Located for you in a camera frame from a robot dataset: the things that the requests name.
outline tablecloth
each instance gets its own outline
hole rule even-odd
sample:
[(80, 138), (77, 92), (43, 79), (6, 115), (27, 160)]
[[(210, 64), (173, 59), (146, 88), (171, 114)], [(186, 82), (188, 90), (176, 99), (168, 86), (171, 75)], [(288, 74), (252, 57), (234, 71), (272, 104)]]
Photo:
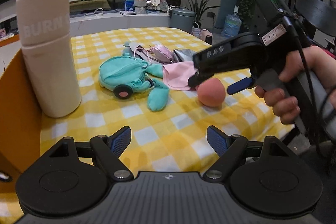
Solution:
[[(262, 141), (266, 135), (278, 138), (290, 131), (253, 90), (226, 96), (221, 108), (208, 108), (195, 91), (171, 90), (166, 108), (151, 112), (148, 92), (128, 100), (116, 99), (98, 83), (98, 68), (112, 56), (121, 55), (127, 41), (149, 48), (163, 44), (169, 49), (200, 51), (209, 45), (178, 29), (136, 28), (107, 31), (71, 39), (82, 102), (76, 111), (61, 119), (42, 116), (41, 154), (64, 136), (88, 141), (110, 136), (122, 126), (130, 126), (132, 141), (121, 155), (122, 162), (137, 175), (139, 170), (200, 171), (218, 158), (206, 141), (206, 129), (215, 125), (226, 134), (241, 134)], [(224, 86), (250, 76), (248, 70), (215, 75)], [(12, 223), (22, 215), (16, 195), (0, 194), (0, 223)]]

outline human hand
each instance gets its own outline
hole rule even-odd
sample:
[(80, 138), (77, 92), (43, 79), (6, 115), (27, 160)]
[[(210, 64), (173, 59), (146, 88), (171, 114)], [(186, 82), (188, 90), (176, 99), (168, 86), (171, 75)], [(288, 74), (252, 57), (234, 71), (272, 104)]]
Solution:
[[(315, 72), (322, 86), (328, 92), (336, 85), (336, 60), (326, 54), (317, 46), (303, 49), (308, 68)], [(286, 58), (285, 68), (279, 75), (279, 79), (287, 83), (304, 71), (303, 63), (298, 51), (290, 52)], [(283, 124), (291, 124), (300, 114), (298, 101), (295, 97), (285, 98), (282, 89), (274, 89), (265, 92), (262, 87), (257, 86), (255, 93), (259, 98), (264, 98), (266, 105), (273, 107), (273, 113), (279, 116)], [(336, 108), (336, 92), (329, 98), (331, 104)]]

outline pink ball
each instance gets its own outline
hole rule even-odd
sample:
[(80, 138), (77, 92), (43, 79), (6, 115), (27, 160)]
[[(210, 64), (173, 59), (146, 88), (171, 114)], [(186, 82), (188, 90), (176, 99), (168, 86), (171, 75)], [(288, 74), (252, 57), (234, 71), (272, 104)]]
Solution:
[(225, 100), (226, 92), (218, 78), (210, 78), (198, 86), (197, 96), (203, 105), (219, 107)]

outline power outlet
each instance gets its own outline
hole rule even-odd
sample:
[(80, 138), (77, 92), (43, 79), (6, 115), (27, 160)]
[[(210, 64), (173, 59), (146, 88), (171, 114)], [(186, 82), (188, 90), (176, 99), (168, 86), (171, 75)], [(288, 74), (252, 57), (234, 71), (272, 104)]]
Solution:
[(207, 13), (207, 17), (214, 18), (215, 16), (216, 16), (216, 14), (214, 12), (208, 12)]

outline pink circle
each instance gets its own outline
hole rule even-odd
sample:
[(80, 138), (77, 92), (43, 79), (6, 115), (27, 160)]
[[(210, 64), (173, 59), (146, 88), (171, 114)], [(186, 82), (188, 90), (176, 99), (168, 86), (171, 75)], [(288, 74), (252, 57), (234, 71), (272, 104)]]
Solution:
[(128, 96), (128, 92), (127, 91), (119, 92), (119, 96), (120, 97), (127, 97)]

